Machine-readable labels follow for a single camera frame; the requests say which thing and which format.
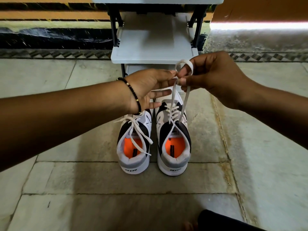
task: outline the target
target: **bracelet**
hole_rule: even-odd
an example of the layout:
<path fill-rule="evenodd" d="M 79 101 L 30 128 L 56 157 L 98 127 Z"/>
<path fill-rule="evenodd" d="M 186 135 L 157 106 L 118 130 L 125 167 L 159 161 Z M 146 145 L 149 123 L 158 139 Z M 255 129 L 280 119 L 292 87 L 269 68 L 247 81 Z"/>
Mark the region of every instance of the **bracelet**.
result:
<path fill-rule="evenodd" d="M 140 102 L 139 102 L 139 99 L 138 99 L 136 93 L 134 92 L 134 89 L 133 89 L 133 88 L 131 87 L 131 85 L 126 81 L 126 79 L 119 77 L 119 78 L 117 79 L 117 81 L 118 81 L 118 80 L 121 80 L 121 81 L 125 82 L 125 84 L 129 87 L 129 89 L 131 90 L 131 92 L 133 93 L 133 95 L 134 95 L 134 97 L 135 97 L 135 99 L 136 99 L 136 101 L 137 101 L 137 105 L 138 105 L 139 111 L 138 111 L 138 113 L 136 113 L 136 114 L 134 114 L 134 115 L 137 116 L 137 115 L 141 114 L 141 105 L 140 105 Z"/>

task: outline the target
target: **pants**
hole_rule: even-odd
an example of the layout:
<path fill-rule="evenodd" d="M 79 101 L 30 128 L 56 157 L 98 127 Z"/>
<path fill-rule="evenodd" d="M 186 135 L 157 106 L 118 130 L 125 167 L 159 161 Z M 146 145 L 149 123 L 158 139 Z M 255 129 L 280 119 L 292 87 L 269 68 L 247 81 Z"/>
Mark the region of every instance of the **pants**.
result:
<path fill-rule="evenodd" d="M 198 230 L 210 231 L 210 230 L 223 230 L 235 228 L 233 230 L 245 230 L 245 231 L 264 231 L 263 229 L 248 225 L 244 222 L 217 214 L 209 210 L 203 210 L 198 217 Z"/>

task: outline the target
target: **white sneaker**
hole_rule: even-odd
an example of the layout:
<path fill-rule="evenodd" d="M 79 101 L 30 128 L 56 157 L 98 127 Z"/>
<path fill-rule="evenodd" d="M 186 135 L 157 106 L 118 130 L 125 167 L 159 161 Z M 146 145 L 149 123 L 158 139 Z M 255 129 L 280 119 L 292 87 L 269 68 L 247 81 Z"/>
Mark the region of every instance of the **white sneaker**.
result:
<path fill-rule="evenodd" d="M 190 159 L 191 140 L 183 100 L 173 87 L 172 95 L 157 98 L 162 105 L 155 109 L 158 137 L 157 163 L 160 170 L 170 176 L 182 174 Z"/>
<path fill-rule="evenodd" d="M 138 174 L 146 170 L 150 162 L 150 139 L 153 110 L 140 115 L 125 115 L 120 121 L 121 130 L 116 152 L 124 172 Z"/>

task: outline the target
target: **white shoelace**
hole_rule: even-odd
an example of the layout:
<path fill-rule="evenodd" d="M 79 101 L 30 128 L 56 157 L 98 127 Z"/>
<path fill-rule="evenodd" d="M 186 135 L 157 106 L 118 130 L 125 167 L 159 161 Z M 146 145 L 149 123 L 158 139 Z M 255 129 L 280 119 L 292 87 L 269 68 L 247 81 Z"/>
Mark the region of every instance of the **white shoelace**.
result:
<path fill-rule="evenodd" d="M 190 69 L 191 69 L 191 73 L 190 75 L 193 74 L 193 64 L 189 61 L 189 60 L 180 60 L 176 65 L 175 65 L 175 71 L 178 72 L 177 67 L 181 64 L 181 63 L 185 63 L 187 64 Z M 175 115 L 178 116 L 179 110 L 177 110 L 179 108 L 179 106 L 176 106 L 176 104 L 174 104 L 174 99 L 175 99 L 175 94 L 176 94 L 176 85 L 179 82 L 179 78 L 176 80 L 176 82 L 173 85 L 173 89 L 172 89 L 172 99 L 171 99 L 171 105 L 166 105 L 165 107 L 167 108 L 167 112 L 169 112 L 168 116 L 169 116 L 169 124 L 171 124 L 171 122 L 173 123 L 173 127 L 175 126 L 175 122 L 179 121 L 179 123 L 182 121 L 183 115 L 184 115 L 184 111 L 186 108 L 186 104 L 187 104 L 187 100 L 189 97 L 189 93 L 190 93 L 190 86 L 187 87 L 187 91 L 186 91 L 186 95 L 185 95 L 185 99 L 184 99 L 184 103 L 183 103 L 183 107 L 182 107 L 182 112 L 180 114 L 180 117 L 178 119 L 175 119 Z"/>
<path fill-rule="evenodd" d="M 133 133 L 133 130 L 135 129 L 137 134 L 141 134 L 146 140 L 148 140 L 148 142 L 150 144 L 153 144 L 153 141 L 148 137 L 146 136 L 142 130 L 140 129 L 139 127 L 139 123 L 138 123 L 138 120 L 140 119 L 140 117 L 144 115 L 144 112 L 142 112 L 141 114 L 139 114 L 138 116 L 136 117 L 130 117 L 130 116 L 126 116 L 126 117 L 123 117 L 121 120 L 118 120 L 118 121 L 115 121 L 115 122 L 122 122 L 124 120 L 130 120 L 129 123 L 131 122 L 132 123 L 132 128 L 131 130 L 129 131 L 129 135 L 130 135 L 130 138 L 131 138 L 131 141 L 133 143 L 133 145 L 140 151 L 140 152 L 144 152 L 145 154 L 147 155 L 151 155 L 150 153 L 147 153 L 145 152 L 141 147 L 139 147 L 139 145 L 134 141 L 134 139 L 132 138 L 132 133 Z"/>

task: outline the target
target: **person's left hand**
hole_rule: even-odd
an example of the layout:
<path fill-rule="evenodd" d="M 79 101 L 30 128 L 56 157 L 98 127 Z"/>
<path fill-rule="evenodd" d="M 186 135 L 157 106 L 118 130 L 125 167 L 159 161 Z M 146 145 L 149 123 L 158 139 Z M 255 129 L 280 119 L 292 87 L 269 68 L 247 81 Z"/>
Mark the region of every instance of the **person's left hand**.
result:
<path fill-rule="evenodd" d="M 159 102 L 150 102 L 150 99 L 163 97 L 171 94 L 171 90 L 152 91 L 173 86 L 176 72 L 165 69 L 144 69 L 125 77 L 136 93 L 141 105 L 141 110 L 153 109 L 161 106 Z M 138 105 L 133 94 L 131 94 L 130 113 L 138 112 Z"/>

